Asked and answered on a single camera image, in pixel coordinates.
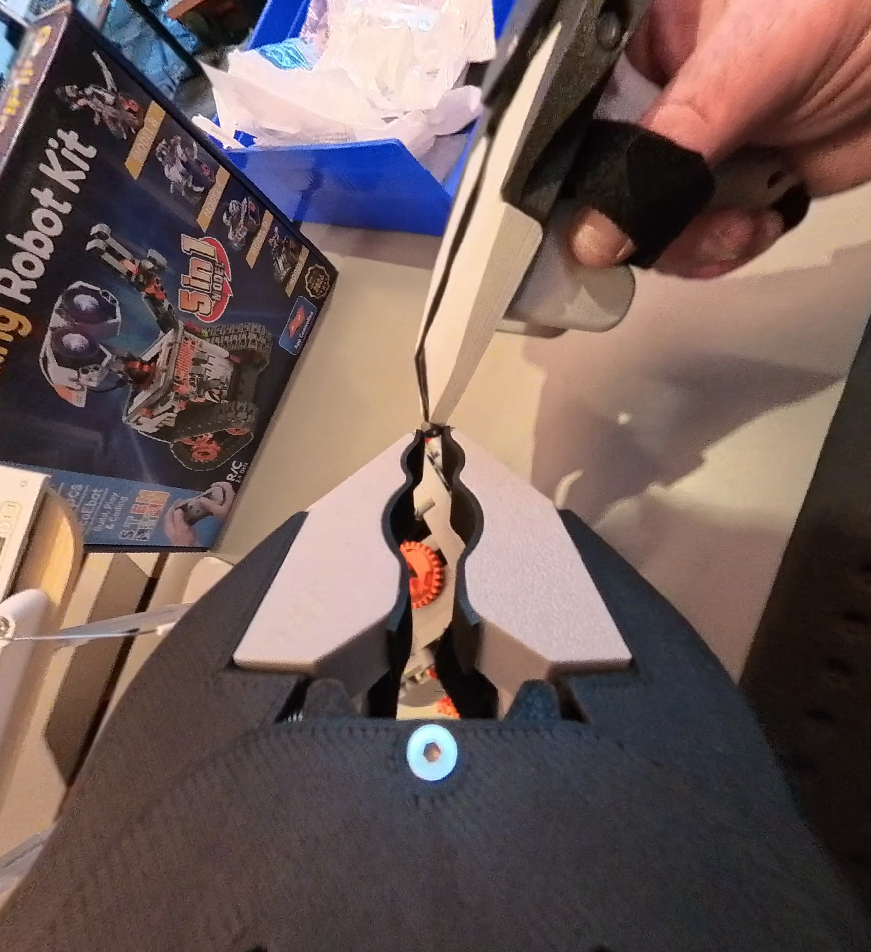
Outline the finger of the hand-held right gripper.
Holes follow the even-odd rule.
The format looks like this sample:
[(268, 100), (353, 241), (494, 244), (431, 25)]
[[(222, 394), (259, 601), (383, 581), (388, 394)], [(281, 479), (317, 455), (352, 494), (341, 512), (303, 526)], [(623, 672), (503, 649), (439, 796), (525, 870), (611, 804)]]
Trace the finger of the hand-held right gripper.
[(501, 81), (472, 134), (465, 159), (480, 142), (481, 184), (425, 347), (430, 424), (450, 421), (564, 189), (573, 162), (572, 43), (572, 23), (553, 23), (514, 85)]
[(473, 214), (480, 184), (481, 143), (476, 142), (473, 144), (465, 160), (443, 241), (436, 256), (429, 285), (429, 295), (427, 303), (425, 304), (414, 353), (414, 366), (419, 388), (420, 410), (423, 424), (430, 424), (429, 383), (425, 347), (429, 339), (430, 328), (434, 322), (434, 317), (445, 294), (445, 288), (453, 267), (454, 259), (457, 256), (458, 249), (465, 237), (468, 223)]

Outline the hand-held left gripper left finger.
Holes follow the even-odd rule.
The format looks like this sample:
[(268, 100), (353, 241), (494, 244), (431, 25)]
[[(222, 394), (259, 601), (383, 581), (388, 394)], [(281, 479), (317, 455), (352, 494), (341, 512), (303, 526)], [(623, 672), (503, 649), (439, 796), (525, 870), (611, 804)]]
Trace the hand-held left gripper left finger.
[(333, 680), (394, 715), (412, 647), (408, 568), (425, 436), (410, 432), (313, 503), (235, 649), (236, 667)]

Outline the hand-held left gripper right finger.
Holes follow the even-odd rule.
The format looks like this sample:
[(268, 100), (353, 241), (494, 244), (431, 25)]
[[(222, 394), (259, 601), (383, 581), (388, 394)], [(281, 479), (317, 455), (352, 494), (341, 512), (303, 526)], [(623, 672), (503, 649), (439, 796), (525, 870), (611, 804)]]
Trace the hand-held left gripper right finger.
[(459, 429), (443, 431), (456, 564), (453, 648), (507, 712), (526, 683), (628, 670), (632, 652), (550, 499)]

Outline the grey orange toy brick assembly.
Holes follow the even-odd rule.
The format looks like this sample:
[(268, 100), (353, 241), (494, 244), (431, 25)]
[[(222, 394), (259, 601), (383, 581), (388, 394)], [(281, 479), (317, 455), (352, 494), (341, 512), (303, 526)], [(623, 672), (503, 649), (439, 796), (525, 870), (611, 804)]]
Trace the grey orange toy brick assembly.
[(474, 670), (454, 625), (463, 542), (451, 525), (447, 429), (427, 424), (397, 451), (402, 482), (383, 516), (384, 539), (404, 570), (390, 635), (388, 691), (402, 720), (456, 720), (476, 711)]

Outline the person's right hand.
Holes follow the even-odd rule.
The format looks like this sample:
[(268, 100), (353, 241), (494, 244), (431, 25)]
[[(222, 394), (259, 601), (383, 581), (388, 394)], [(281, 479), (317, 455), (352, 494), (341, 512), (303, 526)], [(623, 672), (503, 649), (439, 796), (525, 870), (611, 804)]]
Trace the person's right hand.
[(711, 166), (778, 150), (812, 197), (871, 181), (871, 1), (654, 2), (628, 42), (646, 130)]

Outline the blue plastic bin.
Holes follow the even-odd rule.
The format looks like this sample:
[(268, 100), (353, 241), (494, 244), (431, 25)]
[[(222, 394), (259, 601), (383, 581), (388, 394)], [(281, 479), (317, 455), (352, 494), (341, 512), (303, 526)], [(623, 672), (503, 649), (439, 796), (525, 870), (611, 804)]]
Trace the blue plastic bin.
[[(513, 2), (491, 2), (495, 50)], [(246, 50), (297, 37), (310, 2), (267, 2)], [(484, 65), (465, 78), (479, 86)], [(340, 227), (439, 235), (475, 120), (415, 158), (394, 140), (349, 146), (265, 148), (239, 134), (231, 149), (245, 171), (289, 217)]]

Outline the clear plastic bags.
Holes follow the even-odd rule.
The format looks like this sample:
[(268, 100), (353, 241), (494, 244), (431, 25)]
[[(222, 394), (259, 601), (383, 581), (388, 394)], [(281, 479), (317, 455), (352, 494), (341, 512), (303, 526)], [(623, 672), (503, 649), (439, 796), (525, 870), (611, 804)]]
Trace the clear plastic bags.
[(415, 158), (481, 112), (465, 78), (495, 53), (489, 1), (310, 2), (297, 37), (206, 65), (216, 120), (193, 123), (226, 149), (394, 140)]

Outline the dark robot kit box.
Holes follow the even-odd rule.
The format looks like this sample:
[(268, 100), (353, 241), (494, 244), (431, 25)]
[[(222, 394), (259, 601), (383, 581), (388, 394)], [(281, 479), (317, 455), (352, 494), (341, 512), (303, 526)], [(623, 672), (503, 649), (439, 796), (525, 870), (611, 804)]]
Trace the dark robot kit box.
[(0, 100), (0, 463), (89, 546), (207, 550), (337, 271), (63, 2)]

